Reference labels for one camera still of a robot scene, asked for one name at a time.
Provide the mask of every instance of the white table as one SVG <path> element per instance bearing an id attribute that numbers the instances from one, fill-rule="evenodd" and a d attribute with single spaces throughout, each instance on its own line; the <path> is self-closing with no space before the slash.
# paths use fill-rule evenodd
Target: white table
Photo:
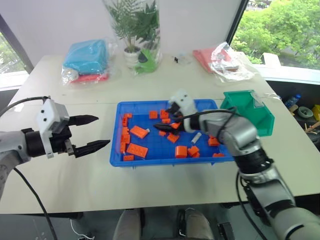
<path id="1" fill-rule="evenodd" d="M 71 127 L 71 141 L 78 146 L 98 139 L 112 140 L 119 101 L 166 100 L 181 87 L 194 98 L 211 98 L 218 105 L 225 91 L 254 89 L 260 96 L 272 92 L 259 76 L 251 81 L 222 84 L 196 62 L 181 66 L 169 57 L 155 73 L 133 77 L 123 67 L 121 75 L 110 82 L 74 89 L 59 83 L 62 59 L 62 56 L 44 57 L 14 101 L 51 95 L 66 105 L 70 116 L 99 117 L 100 120 L 88 125 Z M 165 84 L 172 91 L 167 91 Z M 275 160 L 295 196 L 320 192 L 319 152 L 280 100 L 264 98 L 263 101 L 275 116 L 273 135 L 261 139 L 265 151 Z M 21 112 L 8 112 L 0 119 L 0 131 L 37 129 L 35 116 L 40 106 L 40 102 L 29 102 Z M 77 159 L 67 154 L 51 159 L 41 156 L 18 168 L 36 189 L 49 213 L 237 201 L 234 162 L 132 169 L 111 166 L 110 150 L 111 143 Z M 0 201 L 0 213 L 41 212 L 27 186 L 12 172 Z"/>

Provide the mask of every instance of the green plastic container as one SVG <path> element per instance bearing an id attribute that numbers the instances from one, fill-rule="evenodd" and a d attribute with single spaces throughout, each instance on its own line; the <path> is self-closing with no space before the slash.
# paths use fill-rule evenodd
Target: green plastic container
<path id="1" fill-rule="evenodd" d="M 275 116 L 257 96 L 254 90 L 227 91 L 221 109 L 237 107 L 237 113 L 249 119 L 258 130 L 260 137 L 271 136 Z"/>

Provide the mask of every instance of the blue plastic tray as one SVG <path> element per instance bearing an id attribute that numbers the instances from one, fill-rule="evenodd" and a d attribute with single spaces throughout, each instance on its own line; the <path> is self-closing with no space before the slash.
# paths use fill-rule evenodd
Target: blue plastic tray
<path id="1" fill-rule="evenodd" d="M 216 103 L 211 99 L 195 100 L 195 105 L 198 111 L 217 109 Z M 196 135 L 197 131 L 194 133 L 181 132 L 179 134 L 180 138 L 175 143 L 172 143 L 167 139 L 168 134 L 166 136 L 160 136 L 159 131 L 153 127 L 153 125 L 160 123 L 161 119 L 149 119 L 149 111 L 158 111 L 159 116 L 161 109 L 168 109 L 169 107 L 168 101 L 126 101 L 118 103 L 110 155 L 111 165 L 115 167 L 136 167 L 195 163 L 214 164 L 234 160 L 224 145 L 209 146 L 209 136 L 206 134 L 202 134 L 195 144 L 200 149 L 199 158 L 175 158 L 176 146 L 187 146 L 190 148 L 193 145 L 191 140 Z M 131 143 L 148 148 L 145 158 L 134 156 L 134 161 L 123 161 L 124 154 L 120 153 L 120 143 L 123 128 L 122 119 L 126 113 L 132 113 L 132 118 L 128 119 L 129 129 L 134 125 L 143 129 L 150 129 L 149 134 L 144 139 L 140 139 L 130 133 Z M 214 153 L 223 153 L 224 157 L 212 157 Z"/>

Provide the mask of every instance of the blue cloth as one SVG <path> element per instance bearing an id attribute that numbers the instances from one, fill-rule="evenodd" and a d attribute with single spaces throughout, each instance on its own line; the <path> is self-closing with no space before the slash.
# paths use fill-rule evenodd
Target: blue cloth
<path id="1" fill-rule="evenodd" d="M 63 66 L 77 70 L 80 75 L 103 74 L 107 68 L 108 57 L 104 40 L 83 41 L 71 45 Z"/>

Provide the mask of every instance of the orange plastic piece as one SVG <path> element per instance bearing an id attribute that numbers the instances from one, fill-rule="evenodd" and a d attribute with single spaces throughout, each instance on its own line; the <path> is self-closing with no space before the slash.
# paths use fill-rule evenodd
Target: orange plastic piece
<path id="1" fill-rule="evenodd" d="M 166 134 L 167 133 L 165 131 L 159 131 L 159 135 L 162 136 L 162 137 L 165 136 Z"/>
<path id="2" fill-rule="evenodd" d="M 126 150 L 127 153 L 139 156 L 141 158 L 145 158 L 148 152 L 148 148 L 144 146 L 139 146 L 134 143 L 130 143 L 128 149 Z"/>
<path id="3" fill-rule="evenodd" d="M 161 119 L 168 119 L 168 118 L 169 118 L 169 113 L 166 112 L 166 110 L 161 109 L 161 110 L 160 110 L 160 118 L 161 118 Z"/>
<path id="4" fill-rule="evenodd" d="M 149 112 L 149 119 L 157 119 L 158 118 L 158 112 L 157 111 L 150 111 Z"/>
<path id="5" fill-rule="evenodd" d="M 171 121 L 170 118 L 164 118 L 164 119 L 162 119 L 162 123 L 163 123 L 163 124 L 169 124 L 170 121 Z"/>
<path id="6" fill-rule="evenodd" d="M 175 122 L 175 123 L 172 123 L 170 124 L 171 127 L 173 127 L 174 129 L 178 129 L 178 127 L 180 126 L 181 122 Z"/>
<path id="7" fill-rule="evenodd" d="M 122 135 L 128 135 L 129 134 L 129 128 L 127 128 L 126 126 L 124 126 L 122 128 Z"/>
<path id="8" fill-rule="evenodd" d="M 209 138 L 208 145 L 211 147 L 217 147 L 220 145 L 220 143 L 218 142 L 218 139 L 216 139 L 216 138 Z"/>
<path id="9" fill-rule="evenodd" d="M 225 155 L 223 153 L 214 153 L 212 157 L 214 158 L 219 158 L 219 157 L 224 157 Z"/>
<path id="10" fill-rule="evenodd" d="M 125 143 L 125 144 L 129 144 L 130 143 L 130 135 L 129 134 L 121 135 L 121 142 Z"/>
<path id="11" fill-rule="evenodd" d="M 123 154 L 126 152 L 126 143 L 125 142 L 120 143 L 120 152 Z"/>
<path id="12" fill-rule="evenodd" d="M 123 156 L 123 161 L 133 161 L 133 160 L 135 160 L 135 156 L 133 156 L 133 155 Z"/>
<path id="13" fill-rule="evenodd" d="M 166 138 L 174 144 L 180 138 L 180 136 L 169 133 L 169 135 Z"/>
<path id="14" fill-rule="evenodd" d="M 175 157 L 177 159 L 184 159 L 187 157 L 187 147 L 186 146 L 176 146 L 175 147 Z"/>
<path id="15" fill-rule="evenodd" d="M 192 156 L 193 158 L 200 158 L 200 153 L 197 152 L 195 155 Z"/>
<path id="16" fill-rule="evenodd" d="M 137 137 L 143 139 L 149 132 L 137 125 L 131 128 L 130 133 L 136 135 Z"/>
<path id="17" fill-rule="evenodd" d="M 132 118 L 132 113 L 125 113 L 124 117 L 127 119 L 131 119 Z"/>
<path id="18" fill-rule="evenodd" d="M 199 152 L 199 148 L 196 146 L 192 146 L 191 148 L 188 148 L 188 154 L 193 157 L 196 153 Z"/>
<path id="19" fill-rule="evenodd" d="M 128 126 L 128 118 L 125 116 L 122 118 L 122 126 L 127 127 Z"/>

